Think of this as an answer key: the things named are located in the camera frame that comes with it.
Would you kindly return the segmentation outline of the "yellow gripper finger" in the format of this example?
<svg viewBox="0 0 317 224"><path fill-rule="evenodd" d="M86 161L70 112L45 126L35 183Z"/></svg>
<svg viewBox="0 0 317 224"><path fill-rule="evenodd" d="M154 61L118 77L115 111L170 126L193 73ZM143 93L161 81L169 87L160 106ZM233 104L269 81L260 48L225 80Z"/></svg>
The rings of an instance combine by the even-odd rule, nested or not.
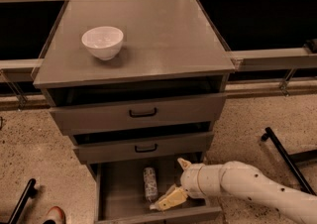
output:
<svg viewBox="0 0 317 224"><path fill-rule="evenodd" d="M183 158L178 158L177 161L183 170L187 170L192 166L192 163L190 161Z"/></svg>
<svg viewBox="0 0 317 224"><path fill-rule="evenodd" d="M187 200L187 197L188 195L183 187L174 184L169 188L166 194L150 205L150 210L166 211L181 205Z"/></svg>

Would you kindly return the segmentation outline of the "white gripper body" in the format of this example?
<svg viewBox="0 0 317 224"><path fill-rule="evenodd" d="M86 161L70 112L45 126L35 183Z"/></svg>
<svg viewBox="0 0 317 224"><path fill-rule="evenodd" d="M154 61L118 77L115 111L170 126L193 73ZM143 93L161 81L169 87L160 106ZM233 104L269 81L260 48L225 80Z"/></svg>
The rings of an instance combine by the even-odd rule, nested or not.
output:
<svg viewBox="0 0 317 224"><path fill-rule="evenodd" d="M209 198L220 196L221 165L207 166L205 164L191 164L187 166L180 177L181 187L191 198Z"/></svg>

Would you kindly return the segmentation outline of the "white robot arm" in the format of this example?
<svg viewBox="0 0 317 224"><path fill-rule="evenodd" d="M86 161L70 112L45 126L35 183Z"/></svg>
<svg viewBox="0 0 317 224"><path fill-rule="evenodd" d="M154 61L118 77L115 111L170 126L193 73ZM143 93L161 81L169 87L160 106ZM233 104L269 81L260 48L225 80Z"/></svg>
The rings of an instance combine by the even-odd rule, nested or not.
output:
<svg viewBox="0 0 317 224"><path fill-rule="evenodd" d="M150 209L166 211L190 198L231 195L277 209L296 224L317 224L317 196L279 184L258 168L232 161L222 165L192 164L177 159L183 169L180 187L173 185Z"/></svg>

